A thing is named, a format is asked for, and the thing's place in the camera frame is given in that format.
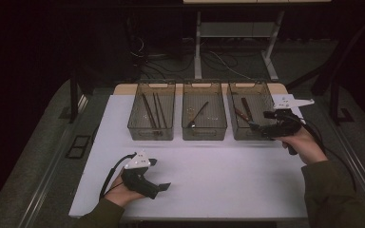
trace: hand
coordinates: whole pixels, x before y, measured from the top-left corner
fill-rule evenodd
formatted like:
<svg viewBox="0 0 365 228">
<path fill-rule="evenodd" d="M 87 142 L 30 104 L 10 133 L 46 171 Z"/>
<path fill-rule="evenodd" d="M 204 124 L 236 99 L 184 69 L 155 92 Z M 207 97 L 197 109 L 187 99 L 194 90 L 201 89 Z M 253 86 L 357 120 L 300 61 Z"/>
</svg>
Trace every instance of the hand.
<svg viewBox="0 0 365 228">
<path fill-rule="evenodd" d="M 105 194 L 105 199 L 110 200 L 121 207 L 125 207 L 133 200 L 144 198 L 144 195 L 129 190 L 123 184 L 123 179 L 121 178 L 123 171 L 124 169 L 121 170 L 117 178 L 114 180 L 114 182 L 112 182 L 110 187 L 110 189 L 112 189 Z"/>
<path fill-rule="evenodd" d="M 282 141 L 284 148 L 287 148 L 288 144 L 292 145 L 305 164 L 328 160 L 313 136 L 304 127 L 293 136 L 278 137 L 275 140 Z"/>
</svg>

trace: transparent container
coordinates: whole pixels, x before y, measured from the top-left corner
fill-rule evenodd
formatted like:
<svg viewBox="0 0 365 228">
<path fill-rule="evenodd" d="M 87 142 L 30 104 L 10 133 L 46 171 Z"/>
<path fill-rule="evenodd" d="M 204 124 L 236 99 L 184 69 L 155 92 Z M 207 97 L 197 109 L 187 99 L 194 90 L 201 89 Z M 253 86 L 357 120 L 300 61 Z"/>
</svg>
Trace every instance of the transparent container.
<svg viewBox="0 0 365 228">
<path fill-rule="evenodd" d="M 134 141 L 172 141 L 174 138 L 174 80 L 141 80 L 128 121 Z"/>
<path fill-rule="evenodd" d="M 274 111 L 274 101 L 265 81 L 229 82 L 227 101 L 235 140 L 270 140 L 262 137 L 259 132 L 263 126 L 276 124 L 276 120 L 263 117 L 264 111 Z"/>
<path fill-rule="evenodd" d="M 185 141 L 222 141 L 226 128 L 221 81 L 185 80 L 182 94 L 182 138 Z"/>
</svg>

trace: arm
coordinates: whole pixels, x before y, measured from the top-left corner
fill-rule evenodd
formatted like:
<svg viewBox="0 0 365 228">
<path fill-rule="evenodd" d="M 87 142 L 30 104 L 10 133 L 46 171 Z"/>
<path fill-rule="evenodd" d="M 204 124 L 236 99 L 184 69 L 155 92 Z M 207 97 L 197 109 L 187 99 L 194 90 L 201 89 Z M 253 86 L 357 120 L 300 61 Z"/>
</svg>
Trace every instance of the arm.
<svg viewBox="0 0 365 228">
<path fill-rule="evenodd" d="M 106 228 L 118 227 L 118 222 L 124 213 L 124 207 L 133 200 L 144 198 L 143 195 L 130 191 L 123 185 L 121 174 L 111 184 L 110 190 L 90 213 L 78 219 L 74 228 Z"/>
<path fill-rule="evenodd" d="M 277 140 L 282 141 L 283 147 L 291 144 L 306 163 L 301 171 L 305 180 L 304 200 L 312 228 L 365 227 L 365 206 L 306 129 L 301 128 L 294 136 Z"/>
</svg>

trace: white tabletop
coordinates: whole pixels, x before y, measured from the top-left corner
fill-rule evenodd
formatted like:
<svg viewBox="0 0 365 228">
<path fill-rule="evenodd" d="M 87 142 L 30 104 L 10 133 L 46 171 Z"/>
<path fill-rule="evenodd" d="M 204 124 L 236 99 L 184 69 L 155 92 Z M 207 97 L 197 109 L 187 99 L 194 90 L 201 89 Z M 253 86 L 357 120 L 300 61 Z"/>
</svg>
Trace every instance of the white tabletop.
<svg viewBox="0 0 365 228">
<path fill-rule="evenodd" d="M 274 99 L 282 96 L 291 97 L 274 95 Z M 280 142 L 235 141 L 230 121 L 223 141 L 186 142 L 182 137 L 180 94 L 176 95 L 174 140 L 134 142 L 126 127 L 133 99 L 134 95 L 109 98 L 70 216 L 80 217 L 90 212 L 98 202 L 110 168 L 121 157 L 144 149 L 149 158 L 158 160 L 145 177 L 155 184 L 171 182 L 171 185 L 155 199 L 139 199 L 129 204 L 124 219 L 307 217 L 300 171 L 303 163 L 298 156 L 290 156 Z M 224 105 L 226 118 L 230 120 L 225 97 Z M 298 108 L 294 112 L 300 115 Z"/>
</svg>

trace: sleeve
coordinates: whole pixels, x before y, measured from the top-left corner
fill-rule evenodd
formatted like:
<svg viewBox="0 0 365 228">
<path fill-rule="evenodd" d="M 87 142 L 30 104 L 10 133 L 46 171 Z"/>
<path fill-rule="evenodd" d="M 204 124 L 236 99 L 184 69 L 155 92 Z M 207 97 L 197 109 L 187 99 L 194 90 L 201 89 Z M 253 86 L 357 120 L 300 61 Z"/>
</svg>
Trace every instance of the sleeve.
<svg viewBox="0 0 365 228">
<path fill-rule="evenodd" d="M 93 211 L 78 219 L 73 228 L 116 228 L 124 210 L 108 199 L 101 199 Z"/>
<path fill-rule="evenodd" d="M 331 161 L 309 164 L 301 171 L 312 228 L 365 227 L 365 206 L 352 186 L 339 177 Z"/>
</svg>

